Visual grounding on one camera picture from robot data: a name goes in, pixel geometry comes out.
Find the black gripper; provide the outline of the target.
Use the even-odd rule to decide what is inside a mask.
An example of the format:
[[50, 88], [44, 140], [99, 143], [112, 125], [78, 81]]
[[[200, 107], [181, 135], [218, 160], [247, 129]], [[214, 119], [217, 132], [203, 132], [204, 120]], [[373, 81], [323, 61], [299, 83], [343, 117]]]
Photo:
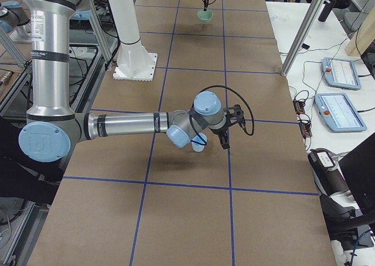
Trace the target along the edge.
[[223, 149], [229, 149], [229, 137], [227, 134], [228, 129], [235, 124], [238, 124], [244, 129], [244, 112], [239, 104], [233, 107], [224, 108], [224, 125], [215, 130], [215, 134], [219, 135], [220, 145]]

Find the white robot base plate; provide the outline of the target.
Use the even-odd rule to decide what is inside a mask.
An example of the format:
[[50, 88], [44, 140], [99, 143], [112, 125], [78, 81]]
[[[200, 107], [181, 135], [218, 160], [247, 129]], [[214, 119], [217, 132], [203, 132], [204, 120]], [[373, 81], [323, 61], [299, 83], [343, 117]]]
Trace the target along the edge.
[[140, 55], [128, 51], [119, 55], [114, 70], [115, 80], [152, 81], [158, 59], [157, 53], [142, 53]]

